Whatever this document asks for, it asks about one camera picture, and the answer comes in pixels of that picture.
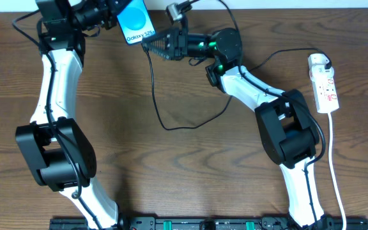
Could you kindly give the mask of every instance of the wooden table surface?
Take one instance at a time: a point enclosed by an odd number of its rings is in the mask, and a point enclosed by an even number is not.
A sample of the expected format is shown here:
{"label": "wooden table surface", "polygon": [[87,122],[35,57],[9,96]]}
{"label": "wooden table surface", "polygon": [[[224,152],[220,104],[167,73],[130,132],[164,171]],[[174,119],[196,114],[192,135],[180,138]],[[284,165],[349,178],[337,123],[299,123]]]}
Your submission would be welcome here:
{"label": "wooden table surface", "polygon": [[[15,143],[15,129],[34,112],[42,82],[37,48],[11,27],[21,13],[0,13],[0,229],[47,229],[52,217],[80,216],[73,204],[39,187]],[[319,47],[333,60],[340,109],[333,113],[334,163],[348,216],[368,218],[368,10],[234,11],[253,67],[279,49]],[[232,27],[225,11],[191,11],[190,31]],[[35,36],[39,17],[21,22]],[[157,31],[169,24],[151,12]],[[255,115],[233,100],[197,130],[166,132],[151,101],[147,58],[119,28],[87,40],[77,89],[77,122],[96,151],[97,177],[127,213],[159,216],[260,216],[287,213],[279,166],[262,148]],[[299,89],[328,138],[308,78],[310,52],[274,57],[253,74],[284,90]],[[152,55],[156,97],[168,127],[196,125],[221,111],[227,95],[212,88],[204,65]],[[340,216],[327,157],[316,164],[319,200]]]}

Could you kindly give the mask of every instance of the blue circle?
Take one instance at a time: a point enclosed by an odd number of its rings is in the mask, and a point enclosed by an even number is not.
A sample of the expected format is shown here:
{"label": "blue circle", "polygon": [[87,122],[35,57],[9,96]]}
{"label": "blue circle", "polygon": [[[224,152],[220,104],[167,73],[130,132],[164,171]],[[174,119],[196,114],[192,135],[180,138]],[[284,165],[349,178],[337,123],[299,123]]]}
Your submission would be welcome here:
{"label": "blue circle", "polygon": [[146,25],[146,16],[143,12],[135,7],[128,7],[119,15],[119,21],[131,30],[139,30]]}

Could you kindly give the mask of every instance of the white power strip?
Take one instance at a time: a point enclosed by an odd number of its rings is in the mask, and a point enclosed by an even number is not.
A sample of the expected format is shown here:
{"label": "white power strip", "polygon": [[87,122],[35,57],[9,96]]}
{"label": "white power strip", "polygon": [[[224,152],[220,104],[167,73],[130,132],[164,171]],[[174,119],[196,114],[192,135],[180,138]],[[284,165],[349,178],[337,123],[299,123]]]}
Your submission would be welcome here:
{"label": "white power strip", "polygon": [[314,98],[316,101],[316,108],[319,113],[327,113],[329,117],[329,167],[330,174],[332,175],[333,187],[335,189],[337,202],[342,213],[342,230],[346,230],[346,214],[344,212],[342,200],[340,198],[339,188],[337,187],[335,169],[333,167],[333,123],[332,112],[339,108],[339,102],[337,101],[337,93],[335,87],[335,81],[333,76],[335,70],[333,67],[326,69],[326,64],[330,60],[324,54],[312,54],[309,56],[309,76],[312,80]]}
{"label": "white power strip", "polygon": [[333,76],[333,67],[326,70],[325,65],[329,59],[324,54],[309,56],[309,76],[312,80],[316,108],[319,113],[333,112],[339,108],[337,93]]}

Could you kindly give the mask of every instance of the white cable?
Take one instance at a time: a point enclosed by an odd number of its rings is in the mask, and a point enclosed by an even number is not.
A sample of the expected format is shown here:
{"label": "white cable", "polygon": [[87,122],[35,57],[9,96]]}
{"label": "white cable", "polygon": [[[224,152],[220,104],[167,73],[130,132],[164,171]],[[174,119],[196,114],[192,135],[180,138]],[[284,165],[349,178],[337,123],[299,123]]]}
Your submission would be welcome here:
{"label": "white cable", "polygon": [[329,112],[327,114],[329,117],[329,167],[330,173],[332,174],[333,187],[335,188],[337,202],[339,203],[340,212],[342,213],[343,227],[342,230],[346,230],[346,214],[343,209],[342,199],[340,198],[339,188],[337,188],[335,169],[333,168],[333,122],[332,122],[332,113]]}

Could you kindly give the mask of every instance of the white wall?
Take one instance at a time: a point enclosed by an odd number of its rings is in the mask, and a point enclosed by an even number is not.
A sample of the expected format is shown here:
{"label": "white wall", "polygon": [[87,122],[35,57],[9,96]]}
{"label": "white wall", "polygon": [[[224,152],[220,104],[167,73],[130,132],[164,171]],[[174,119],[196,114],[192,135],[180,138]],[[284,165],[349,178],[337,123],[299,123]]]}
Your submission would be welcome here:
{"label": "white wall", "polygon": [[[183,0],[144,0],[149,10],[164,10]],[[226,0],[234,9],[267,8],[368,8],[368,0]],[[0,12],[30,12],[36,10],[35,0],[0,0]],[[223,9],[216,0],[202,0],[194,9]]]}

